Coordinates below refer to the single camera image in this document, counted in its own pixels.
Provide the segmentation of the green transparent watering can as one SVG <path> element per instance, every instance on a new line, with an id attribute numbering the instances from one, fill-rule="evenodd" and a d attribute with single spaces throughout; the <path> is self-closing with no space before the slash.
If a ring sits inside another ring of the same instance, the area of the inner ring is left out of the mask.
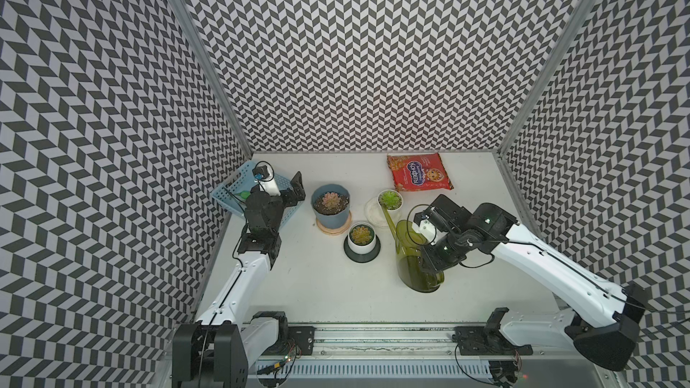
<path id="1" fill-rule="evenodd" d="M 422 246 L 428 240 L 413 230 L 409 220 L 400 220 L 395 224 L 389 210 L 382 208 L 382 211 L 395 241 L 396 267 L 400 280 L 416 292 L 429 294 L 437 291 L 444 282 L 445 275 L 425 270 Z"/>

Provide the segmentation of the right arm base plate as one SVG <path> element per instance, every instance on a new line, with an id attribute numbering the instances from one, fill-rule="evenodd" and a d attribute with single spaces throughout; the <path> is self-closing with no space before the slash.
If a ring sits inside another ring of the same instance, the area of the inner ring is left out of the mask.
<path id="1" fill-rule="evenodd" d="M 462 356 L 532 356 L 531 345 L 515 346 L 499 331 L 481 326 L 456 326 L 453 340 Z"/>

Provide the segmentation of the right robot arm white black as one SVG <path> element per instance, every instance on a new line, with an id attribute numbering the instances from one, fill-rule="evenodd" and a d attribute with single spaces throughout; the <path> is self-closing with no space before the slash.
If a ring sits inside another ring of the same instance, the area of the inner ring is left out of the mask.
<path id="1" fill-rule="evenodd" d="M 492 203 L 469 211 L 441 195 L 424 210 L 411 213 L 413 241 L 420 246 L 425 271 L 444 273 L 479 251 L 520 269 L 566 303 L 562 311 L 546 314 L 496 308 L 481 336 L 489 350 L 553 347 L 577 351 L 606 370 L 625 369 L 647 312 L 646 288 L 604 280 Z"/>

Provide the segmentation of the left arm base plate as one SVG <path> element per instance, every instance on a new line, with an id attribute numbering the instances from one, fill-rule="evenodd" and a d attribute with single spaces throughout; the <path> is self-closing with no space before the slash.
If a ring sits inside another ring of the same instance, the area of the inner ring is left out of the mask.
<path id="1" fill-rule="evenodd" d="M 278 328 L 275 342 L 267 346 L 260 357 L 285 356 L 298 352 L 299 356 L 312 356 L 316 344 L 316 327 L 308 325 L 285 325 Z"/>

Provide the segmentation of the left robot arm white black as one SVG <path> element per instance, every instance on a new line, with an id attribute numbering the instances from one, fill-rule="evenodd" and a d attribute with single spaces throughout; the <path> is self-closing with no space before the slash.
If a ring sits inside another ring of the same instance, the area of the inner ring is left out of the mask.
<path id="1" fill-rule="evenodd" d="M 305 200 L 301 172 L 282 190 L 269 163 L 253 168 L 256 184 L 244 201 L 244 226 L 226 285 L 193 323 L 172 338 L 173 387 L 245 387 L 250 367 L 288 332 L 281 312 L 245 324 L 254 292 L 280 254 L 280 225 L 288 208 Z"/>

